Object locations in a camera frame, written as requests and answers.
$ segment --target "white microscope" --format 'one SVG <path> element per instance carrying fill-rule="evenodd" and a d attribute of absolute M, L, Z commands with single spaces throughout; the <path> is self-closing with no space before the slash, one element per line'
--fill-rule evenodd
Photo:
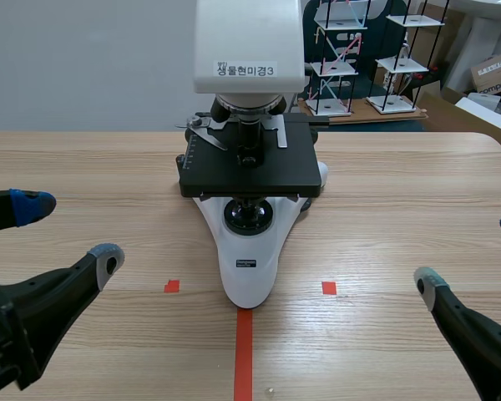
<path fill-rule="evenodd" d="M 320 195 L 308 118 L 282 113 L 283 94 L 305 86 L 300 0 L 198 0 L 195 92 L 215 94 L 210 114 L 188 120 L 177 157 L 180 190 L 211 229 L 229 299 L 268 297 L 296 218 Z"/>

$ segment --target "black stage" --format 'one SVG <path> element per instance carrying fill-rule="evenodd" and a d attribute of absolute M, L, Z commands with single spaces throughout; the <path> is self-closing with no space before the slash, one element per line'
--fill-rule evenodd
<path fill-rule="evenodd" d="M 279 149 L 276 131 L 263 131 L 265 159 L 256 168 L 238 165 L 238 124 L 209 133 L 228 147 L 220 150 L 199 136 L 190 135 L 180 170 L 182 196 L 228 197 L 317 197 L 321 176 L 307 119 L 284 114 L 287 148 Z"/>

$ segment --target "wooden table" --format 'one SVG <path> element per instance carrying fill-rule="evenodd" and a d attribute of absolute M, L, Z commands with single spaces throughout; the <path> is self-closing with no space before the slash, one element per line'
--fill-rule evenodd
<path fill-rule="evenodd" d="M 464 133 L 341 133 L 316 148 L 326 189 L 254 311 L 254 400 L 477 399 L 412 274 L 434 267 L 501 323 L 500 146 Z M 43 378 L 0 400 L 233 399 L 236 309 L 210 231 L 179 194 L 184 150 L 182 134 L 0 133 L 0 189 L 58 198 L 46 220 L 0 231 L 0 283 L 70 266 L 100 242 L 126 252 Z M 169 279 L 179 293 L 163 293 Z"/>

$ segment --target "red tape marker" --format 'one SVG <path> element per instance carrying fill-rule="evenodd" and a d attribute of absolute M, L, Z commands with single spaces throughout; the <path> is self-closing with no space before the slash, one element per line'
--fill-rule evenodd
<path fill-rule="evenodd" d="M 165 284 L 164 292 L 178 292 L 180 291 L 180 280 L 169 280 L 167 284 Z"/>
<path fill-rule="evenodd" d="M 237 310 L 234 401 L 252 401 L 252 310 Z"/>
<path fill-rule="evenodd" d="M 322 282 L 323 295 L 337 295 L 335 282 Z"/>

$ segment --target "gray wall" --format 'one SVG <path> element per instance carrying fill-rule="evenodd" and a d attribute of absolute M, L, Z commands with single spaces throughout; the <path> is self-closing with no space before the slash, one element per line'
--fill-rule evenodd
<path fill-rule="evenodd" d="M 162 130 L 193 93 L 195 0 L 0 0 L 0 130 Z"/>

